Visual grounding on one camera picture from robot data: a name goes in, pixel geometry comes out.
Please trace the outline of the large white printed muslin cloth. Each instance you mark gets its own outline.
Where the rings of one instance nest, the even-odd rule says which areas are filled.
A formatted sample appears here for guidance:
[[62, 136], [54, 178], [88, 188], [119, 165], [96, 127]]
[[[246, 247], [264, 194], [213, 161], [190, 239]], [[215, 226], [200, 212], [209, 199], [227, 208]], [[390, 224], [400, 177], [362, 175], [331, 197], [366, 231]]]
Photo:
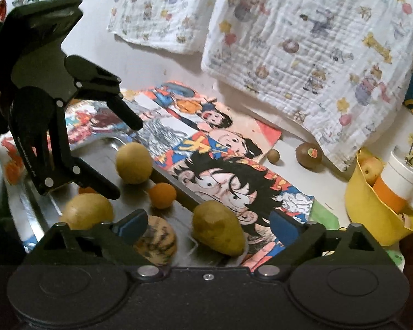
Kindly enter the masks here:
[[201, 62], [341, 171], [392, 124], [412, 65], [413, 0], [216, 0]]

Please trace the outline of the yellow mango-like fruit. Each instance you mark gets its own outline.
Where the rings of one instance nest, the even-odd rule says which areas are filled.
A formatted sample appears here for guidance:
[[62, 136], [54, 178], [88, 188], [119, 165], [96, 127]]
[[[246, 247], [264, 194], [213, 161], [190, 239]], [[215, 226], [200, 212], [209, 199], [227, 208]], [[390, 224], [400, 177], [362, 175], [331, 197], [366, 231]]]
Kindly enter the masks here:
[[100, 194], [79, 194], [67, 202], [59, 218], [72, 230], [91, 229], [102, 222], [113, 222], [114, 209]]

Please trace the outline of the yellow-green pear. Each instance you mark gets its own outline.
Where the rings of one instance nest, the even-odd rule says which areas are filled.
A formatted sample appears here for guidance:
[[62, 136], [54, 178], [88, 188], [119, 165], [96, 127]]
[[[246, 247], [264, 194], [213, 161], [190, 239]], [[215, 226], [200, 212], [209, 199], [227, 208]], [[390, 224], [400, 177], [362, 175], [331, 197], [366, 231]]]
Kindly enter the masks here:
[[236, 215], [216, 200], [194, 208], [192, 235], [210, 249], [231, 257], [242, 255], [245, 249], [246, 237]]

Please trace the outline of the round yellow lemon-like fruit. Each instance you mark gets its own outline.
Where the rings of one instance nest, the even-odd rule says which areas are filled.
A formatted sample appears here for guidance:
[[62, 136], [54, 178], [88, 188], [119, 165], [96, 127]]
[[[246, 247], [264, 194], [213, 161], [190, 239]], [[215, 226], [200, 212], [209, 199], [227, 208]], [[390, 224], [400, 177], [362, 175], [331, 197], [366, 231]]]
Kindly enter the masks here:
[[138, 143], [130, 142], [119, 148], [115, 158], [119, 177], [127, 184], [146, 182], [153, 171], [153, 160], [148, 149]]

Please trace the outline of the white and orange jar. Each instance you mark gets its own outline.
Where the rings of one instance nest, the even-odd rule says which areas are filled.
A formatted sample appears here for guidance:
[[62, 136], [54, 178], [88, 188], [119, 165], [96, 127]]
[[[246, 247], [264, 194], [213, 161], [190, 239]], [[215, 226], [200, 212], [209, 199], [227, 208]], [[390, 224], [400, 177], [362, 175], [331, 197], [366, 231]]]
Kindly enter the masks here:
[[394, 213], [413, 210], [413, 165], [405, 153], [395, 146], [377, 181], [373, 185], [378, 198]]

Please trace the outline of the small brown round fruit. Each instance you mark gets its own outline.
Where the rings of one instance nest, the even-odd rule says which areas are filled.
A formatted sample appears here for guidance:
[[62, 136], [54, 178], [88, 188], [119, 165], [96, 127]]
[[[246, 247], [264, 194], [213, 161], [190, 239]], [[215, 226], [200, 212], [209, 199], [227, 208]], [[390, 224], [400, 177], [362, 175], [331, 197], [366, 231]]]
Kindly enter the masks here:
[[266, 158], [271, 164], [277, 164], [280, 161], [280, 153], [278, 150], [271, 149], [267, 152]]

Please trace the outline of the red-yellow apple in bowl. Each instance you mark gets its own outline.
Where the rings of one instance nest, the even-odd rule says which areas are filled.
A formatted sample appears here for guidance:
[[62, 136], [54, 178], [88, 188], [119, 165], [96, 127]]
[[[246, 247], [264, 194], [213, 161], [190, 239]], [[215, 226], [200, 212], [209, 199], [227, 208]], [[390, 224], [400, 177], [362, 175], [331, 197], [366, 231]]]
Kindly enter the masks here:
[[366, 182], [370, 186], [373, 186], [376, 183], [377, 178], [384, 170], [384, 164], [375, 156], [360, 161], [360, 167]]

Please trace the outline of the yellow plastic bowl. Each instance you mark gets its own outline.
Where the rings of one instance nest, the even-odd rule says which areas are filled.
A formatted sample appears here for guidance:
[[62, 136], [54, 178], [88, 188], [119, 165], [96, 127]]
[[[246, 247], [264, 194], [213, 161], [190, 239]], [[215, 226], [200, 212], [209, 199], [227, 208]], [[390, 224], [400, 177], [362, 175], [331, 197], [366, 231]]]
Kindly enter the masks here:
[[360, 163], [373, 157], [367, 148], [356, 154], [356, 164], [345, 191], [345, 209], [350, 221], [363, 224], [383, 247], [389, 247], [413, 234], [413, 209], [396, 214], [366, 182]]

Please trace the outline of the colourful cartoon poster mat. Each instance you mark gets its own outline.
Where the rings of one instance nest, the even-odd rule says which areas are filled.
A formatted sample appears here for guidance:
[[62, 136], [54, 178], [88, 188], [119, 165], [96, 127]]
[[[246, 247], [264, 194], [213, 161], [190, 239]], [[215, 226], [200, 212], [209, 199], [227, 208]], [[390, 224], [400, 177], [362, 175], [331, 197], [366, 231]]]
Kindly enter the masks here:
[[[271, 231], [270, 214], [273, 211], [285, 211], [280, 189], [268, 170], [258, 169], [239, 156], [215, 158], [210, 153], [194, 152], [169, 171], [163, 171], [153, 163], [152, 174], [146, 182], [125, 184], [128, 191], [147, 198], [153, 207], [148, 190], [156, 183], [171, 184], [177, 193], [184, 191], [190, 205], [184, 211], [172, 210], [170, 216], [164, 218], [177, 236], [177, 252], [171, 262], [162, 266], [149, 262], [148, 266], [189, 266], [200, 265], [207, 259], [215, 263], [233, 259], [254, 271], [285, 249]], [[196, 206], [208, 200], [218, 201], [236, 215], [246, 237], [242, 255], [231, 257], [221, 254], [193, 237], [192, 212]], [[66, 227], [69, 227], [68, 224], [58, 219], [50, 228], [49, 235], [59, 236], [59, 231]], [[389, 254], [382, 248], [382, 265], [390, 261]]]

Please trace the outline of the brown kiwi with sticker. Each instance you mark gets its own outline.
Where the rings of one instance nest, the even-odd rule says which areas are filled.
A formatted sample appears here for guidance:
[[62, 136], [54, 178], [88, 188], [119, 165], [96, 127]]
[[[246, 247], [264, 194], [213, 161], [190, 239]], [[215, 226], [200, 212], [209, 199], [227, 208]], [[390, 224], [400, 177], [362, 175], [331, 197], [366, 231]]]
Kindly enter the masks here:
[[318, 145], [304, 142], [295, 149], [295, 157], [302, 167], [314, 170], [322, 164], [323, 153]]

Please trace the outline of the small orange tangerine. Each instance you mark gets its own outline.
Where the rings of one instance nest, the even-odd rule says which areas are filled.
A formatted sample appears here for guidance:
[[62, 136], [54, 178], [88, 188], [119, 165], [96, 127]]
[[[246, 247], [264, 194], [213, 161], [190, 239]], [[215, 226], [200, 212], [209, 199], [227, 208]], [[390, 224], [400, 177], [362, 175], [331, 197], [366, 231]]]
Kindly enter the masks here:
[[92, 187], [78, 187], [78, 194], [96, 194], [97, 192]]
[[148, 190], [151, 205], [156, 209], [167, 209], [177, 198], [177, 191], [171, 184], [156, 183]]

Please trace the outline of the small white printed muslin cloth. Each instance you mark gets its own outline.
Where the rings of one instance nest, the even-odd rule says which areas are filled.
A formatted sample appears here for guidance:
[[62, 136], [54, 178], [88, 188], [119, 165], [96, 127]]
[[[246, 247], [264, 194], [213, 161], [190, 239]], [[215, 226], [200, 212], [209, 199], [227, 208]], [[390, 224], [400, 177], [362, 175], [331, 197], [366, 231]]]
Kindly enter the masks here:
[[107, 31], [175, 54], [201, 52], [216, 0], [114, 0]]

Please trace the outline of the striped pepino melon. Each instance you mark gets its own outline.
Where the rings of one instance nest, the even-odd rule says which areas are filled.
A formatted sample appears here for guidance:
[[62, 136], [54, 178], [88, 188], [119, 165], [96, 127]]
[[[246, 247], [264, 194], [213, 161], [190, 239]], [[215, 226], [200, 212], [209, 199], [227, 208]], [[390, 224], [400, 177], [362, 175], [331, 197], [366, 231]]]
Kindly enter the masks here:
[[167, 265], [177, 252], [177, 236], [167, 220], [149, 215], [148, 227], [133, 249], [156, 266]]

